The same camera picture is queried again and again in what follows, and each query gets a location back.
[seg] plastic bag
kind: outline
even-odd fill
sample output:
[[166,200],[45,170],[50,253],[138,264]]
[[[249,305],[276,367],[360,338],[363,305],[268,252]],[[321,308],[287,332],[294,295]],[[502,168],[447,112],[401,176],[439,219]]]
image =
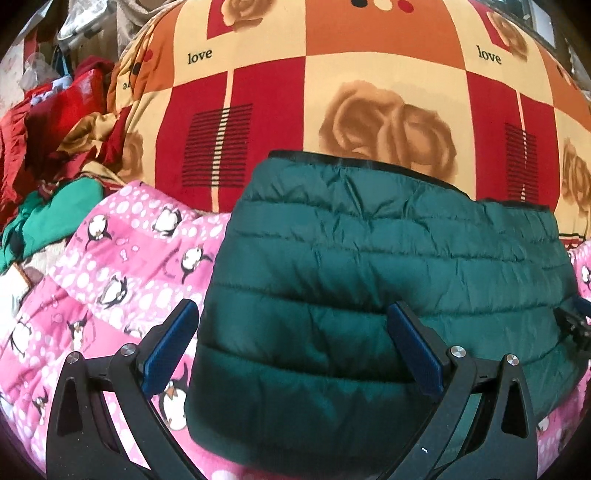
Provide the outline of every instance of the plastic bag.
[[25,62],[25,73],[18,84],[26,93],[59,77],[60,75],[45,61],[43,53],[33,53]]

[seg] black stripe pattern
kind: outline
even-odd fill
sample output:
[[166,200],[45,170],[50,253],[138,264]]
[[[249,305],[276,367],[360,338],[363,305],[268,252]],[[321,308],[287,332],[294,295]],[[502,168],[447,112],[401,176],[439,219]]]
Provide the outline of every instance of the black stripe pattern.
[[184,150],[183,187],[244,187],[252,104],[193,116]]
[[535,135],[505,124],[508,200],[538,203],[538,150]]

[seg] rose print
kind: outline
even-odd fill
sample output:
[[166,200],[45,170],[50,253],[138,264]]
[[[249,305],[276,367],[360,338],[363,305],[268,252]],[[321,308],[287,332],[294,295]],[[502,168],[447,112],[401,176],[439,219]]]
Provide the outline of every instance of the rose print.
[[588,216],[591,212],[591,173],[585,160],[577,155],[570,138],[564,145],[562,197],[571,205],[577,204],[580,216]]
[[513,56],[527,61],[527,43],[517,27],[497,12],[488,12],[487,15]]
[[129,132],[123,144],[122,168],[117,172],[126,183],[141,180],[144,175],[142,157],[144,156],[144,137],[138,132]]
[[223,21],[234,31],[256,27],[275,6],[276,0],[225,0]]
[[362,80],[341,86],[319,135],[320,149],[337,157],[377,160],[444,181],[456,172],[452,133],[437,112]]

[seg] penguin print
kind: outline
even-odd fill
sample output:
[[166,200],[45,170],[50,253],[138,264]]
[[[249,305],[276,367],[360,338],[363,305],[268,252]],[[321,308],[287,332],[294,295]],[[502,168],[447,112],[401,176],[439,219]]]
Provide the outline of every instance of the penguin print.
[[98,242],[103,238],[113,240],[111,234],[107,231],[109,223],[105,215],[96,215],[88,222],[88,241],[84,250],[88,250],[91,242]]
[[179,209],[172,210],[166,206],[156,218],[156,221],[152,225],[152,230],[158,232],[161,236],[171,237],[182,220],[181,212]]
[[8,420],[14,421],[14,405],[8,401],[2,392],[0,392],[0,410],[4,412],[4,416]]
[[18,322],[14,330],[10,335],[10,347],[12,353],[14,353],[19,360],[22,362],[25,359],[25,353],[29,348],[31,342],[31,336],[33,335],[33,329],[28,323]]
[[589,290],[591,290],[591,272],[589,271],[589,267],[587,265],[583,265],[581,268],[581,280],[583,280],[583,283],[587,285]]
[[172,378],[166,389],[159,395],[160,415],[167,427],[174,432],[187,426],[184,403],[187,398],[188,381],[189,369],[187,364],[183,364],[183,376],[179,380]]
[[81,352],[82,351],[82,343],[84,341],[84,327],[88,322],[86,316],[82,320],[78,320],[74,323],[66,322],[68,324],[68,328],[70,329],[70,335],[72,336],[72,350]]
[[43,396],[33,399],[32,402],[41,417],[39,420],[39,425],[43,425],[45,423],[45,409],[47,407],[47,403],[49,402],[49,395],[47,394],[45,387],[43,387]]
[[106,309],[110,309],[114,305],[121,303],[127,296],[127,277],[123,277],[121,280],[113,275],[103,293],[96,299],[99,305],[102,305]]
[[125,328],[123,329],[123,333],[127,333],[127,335],[131,335],[132,337],[135,337],[139,340],[144,338],[144,335],[145,335],[144,330],[141,327],[137,327],[137,326],[132,327],[130,323],[125,325]]
[[183,279],[181,283],[184,285],[186,278],[197,270],[197,267],[202,261],[213,263],[213,258],[203,253],[203,247],[195,247],[187,250],[181,260],[181,270],[183,270]]

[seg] quilted jacket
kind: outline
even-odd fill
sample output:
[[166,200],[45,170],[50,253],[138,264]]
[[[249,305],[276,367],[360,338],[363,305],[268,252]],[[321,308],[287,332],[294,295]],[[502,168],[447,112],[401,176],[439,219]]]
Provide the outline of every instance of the quilted jacket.
[[387,333],[385,311],[401,299],[448,345],[516,354],[539,421],[584,372],[553,314],[572,310],[576,293],[544,207],[475,202],[381,163],[271,153],[216,258],[189,432],[225,458],[288,475],[392,463],[431,408]]

